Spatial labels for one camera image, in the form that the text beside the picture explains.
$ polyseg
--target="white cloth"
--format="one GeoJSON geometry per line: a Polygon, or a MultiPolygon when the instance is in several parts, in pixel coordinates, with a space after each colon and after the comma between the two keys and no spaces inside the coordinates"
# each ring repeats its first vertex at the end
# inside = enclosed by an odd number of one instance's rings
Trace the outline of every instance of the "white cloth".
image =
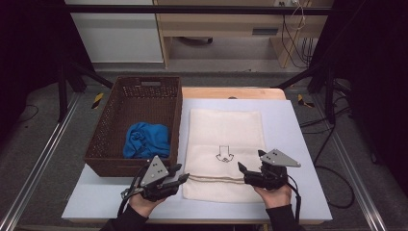
{"type": "Polygon", "coordinates": [[[187,199],[215,202],[262,202],[243,182],[238,162],[259,171],[258,150],[265,150],[260,112],[191,109],[183,185],[187,199]]]}

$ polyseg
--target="hand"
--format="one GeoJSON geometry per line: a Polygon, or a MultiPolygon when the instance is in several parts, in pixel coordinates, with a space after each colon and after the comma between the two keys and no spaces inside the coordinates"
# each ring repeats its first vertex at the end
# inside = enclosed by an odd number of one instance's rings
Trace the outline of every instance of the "hand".
{"type": "Polygon", "coordinates": [[[136,211],[138,214],[142,215],[145,218],[148,218],[152,213],[153,209],[156,208],[160,203],[166,199],[161,199],[156,202],[144,199],[141,194],[135,194],[129,199],[129,205],[136,211]]]}
{"type": "Polygon", "coordinates": [[[254,187],[254,190],[262,197],[267,209],[291,204],[292,189],[288,185],[284,185],[278,190],[267,191],[259,187],[254,187]]]}

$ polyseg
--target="brown woven basket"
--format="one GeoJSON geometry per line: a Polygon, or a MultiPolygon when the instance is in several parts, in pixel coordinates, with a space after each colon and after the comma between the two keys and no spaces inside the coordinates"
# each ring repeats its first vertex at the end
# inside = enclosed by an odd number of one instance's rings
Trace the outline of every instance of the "brown woven basket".
{"type": "Polygon", "coordinates": [[[145,159],[124,159],[129,127],[138,122],[163,124],[169,131],[170,155],[177,163],[183,95],[179,77],[118,77],[89,142],[87,163],[99,176],[135,176],[145,159]]]}

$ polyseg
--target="white table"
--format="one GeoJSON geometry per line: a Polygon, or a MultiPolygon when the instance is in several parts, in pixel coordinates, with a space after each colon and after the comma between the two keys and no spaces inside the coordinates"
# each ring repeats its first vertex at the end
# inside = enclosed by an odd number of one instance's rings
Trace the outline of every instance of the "white table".
{"type": "MultiPolygon", "coordinates": [[[[260,111],[268,151],[278,148],[302,167],[288,167],[302,196],[300,223],[322,223],[332,219],[318,176],[301,134],[292,103],[270,99],[192,99],[183,100],[178,163],[184,166],[192,108],[229,111],[260,111]]],[[[115,218],[121,202],[120,193],[132,178],[99,177],[85,166],[63,218],[74,222],[104,222],[115,218]]],[[[293,211],[295,199],[293,193],[293,211]]],[[[215,203],[185,199],[182,189],[160,204],[151,214],[152,223],[268,223],[263,203],[215,203]]]]}

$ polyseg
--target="blue towel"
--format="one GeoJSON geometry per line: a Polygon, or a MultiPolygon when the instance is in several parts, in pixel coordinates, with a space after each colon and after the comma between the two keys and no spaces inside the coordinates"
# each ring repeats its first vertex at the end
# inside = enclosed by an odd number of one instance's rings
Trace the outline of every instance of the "blue towel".
{"type": "Polygon", "coordinates": [[[123,148],[124,158],[150,159],[156,155],[167,158],[169,154],[170,145],[166,126],[140,122],[129,128],[123,148]]]}

